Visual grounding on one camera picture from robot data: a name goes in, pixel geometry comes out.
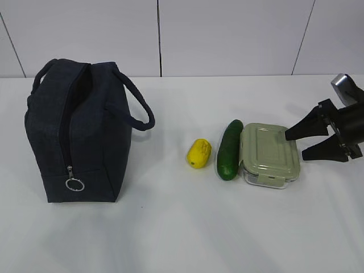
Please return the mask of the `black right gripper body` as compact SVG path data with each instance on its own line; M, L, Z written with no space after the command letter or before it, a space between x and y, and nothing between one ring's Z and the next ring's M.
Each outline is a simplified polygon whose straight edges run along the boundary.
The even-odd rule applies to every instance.
M318 104L324 121L333 129L344 151L344 161L363 156L359 144L363 142L363 90L358 91L359 101L336 108L330 99Z

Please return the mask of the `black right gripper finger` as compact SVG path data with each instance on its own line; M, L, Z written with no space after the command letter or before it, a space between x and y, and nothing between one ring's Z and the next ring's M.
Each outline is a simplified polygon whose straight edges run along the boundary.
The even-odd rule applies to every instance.
M300 122L285 131L286 140L298 140L307 137L329 135L327 124L315 106Z
M344 151L336 135L332 135L325 141L311 146L302 152L305 161L331 160L336 162L344 161Z

